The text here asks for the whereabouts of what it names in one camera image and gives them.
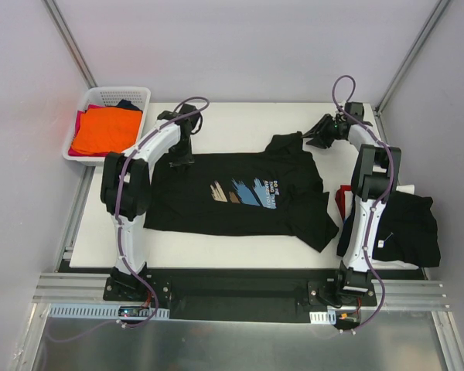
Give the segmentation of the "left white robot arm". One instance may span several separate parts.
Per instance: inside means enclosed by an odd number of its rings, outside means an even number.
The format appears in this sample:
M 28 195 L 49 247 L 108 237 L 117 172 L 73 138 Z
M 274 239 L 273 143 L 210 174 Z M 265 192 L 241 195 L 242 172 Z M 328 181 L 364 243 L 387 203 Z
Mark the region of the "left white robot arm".
M 191 137 L 203 123 L 210 102 L 188 98 L 171 111 L 163 111 L 154 127 L 123 152 L 106 155 L 101 180 L 101 202 L 114 224 L 117 260 L 104 289 L 105 301 L 143 301 L 157 298 L 147 282 L 144 247 L 145 214 L 151 203 L 150 172 L 156 162 L 171 155 L 172 167 L 194 163 Z

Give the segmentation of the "black t shirt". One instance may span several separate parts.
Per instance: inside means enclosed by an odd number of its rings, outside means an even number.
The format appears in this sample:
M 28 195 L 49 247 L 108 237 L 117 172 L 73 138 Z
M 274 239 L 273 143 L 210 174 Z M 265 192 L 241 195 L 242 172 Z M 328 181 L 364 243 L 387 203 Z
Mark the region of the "black t shirt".
M 441 253 L 433 198 L 394 192 L 380 217 L 373 260 L 405 268 L 438 267 Z
M 264 151 L 194 156 L 152 173 L 146 229 L 215 236 L 297 237 L 321 252 L 339 232 L 329 194 L 302 133 L 276 134 Z

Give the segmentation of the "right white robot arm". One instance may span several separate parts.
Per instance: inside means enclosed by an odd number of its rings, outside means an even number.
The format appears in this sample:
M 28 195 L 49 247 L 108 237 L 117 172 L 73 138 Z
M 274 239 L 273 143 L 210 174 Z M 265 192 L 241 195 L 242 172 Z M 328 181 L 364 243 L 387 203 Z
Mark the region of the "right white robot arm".
M 374 134 L 364 120 L 361 103 L 346 102 L 338 111 L 334 116 L 323 116 L 304 134 L 308 144 L 317 148 L 327 149 L 335 140 L 346 140 L 358 151 L 350 183 L 353 223 L 348 247 L 333 281 L 312 292 L 318 301 L 334 308 L 356 304 L 374 290 L 374 244 L 387 202 L 396 190 L 401 164 L 401 149 Z

